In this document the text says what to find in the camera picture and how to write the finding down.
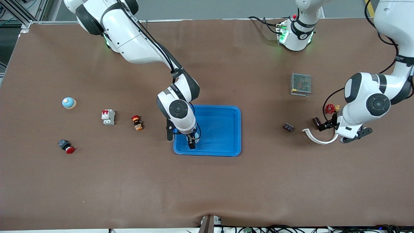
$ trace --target blue tray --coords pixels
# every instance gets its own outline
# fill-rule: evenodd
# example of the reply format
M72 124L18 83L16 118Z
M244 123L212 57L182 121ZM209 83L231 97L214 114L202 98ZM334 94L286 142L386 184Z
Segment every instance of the blue tray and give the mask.
M175 135L174 151L179 155L238 156L241 151L241 113L236 106L194 105L201 138L191 150L187 137Z

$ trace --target brown tabletop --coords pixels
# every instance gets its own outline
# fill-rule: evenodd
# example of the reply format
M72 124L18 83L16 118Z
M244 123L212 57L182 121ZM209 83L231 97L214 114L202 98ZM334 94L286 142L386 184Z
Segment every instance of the brown tabletop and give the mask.
M412 99L351 144L317 145L301 132L351 75L393 60L364 19L322 19L301 52L248 20L148 29L198 81L194 104L240 108L241 154L174 153L155 103L171 83L164 64L128 63L79 25L34 24L0 88L0 230L192 227L206 214L241 226L414 225ZM290 95L292 72L312 76L308 98ZM68 96L72 110L61 105ZM330 102L343 106L343 94ZM103 109L116 125L102 124ZM66 155L60 139L77 150Z

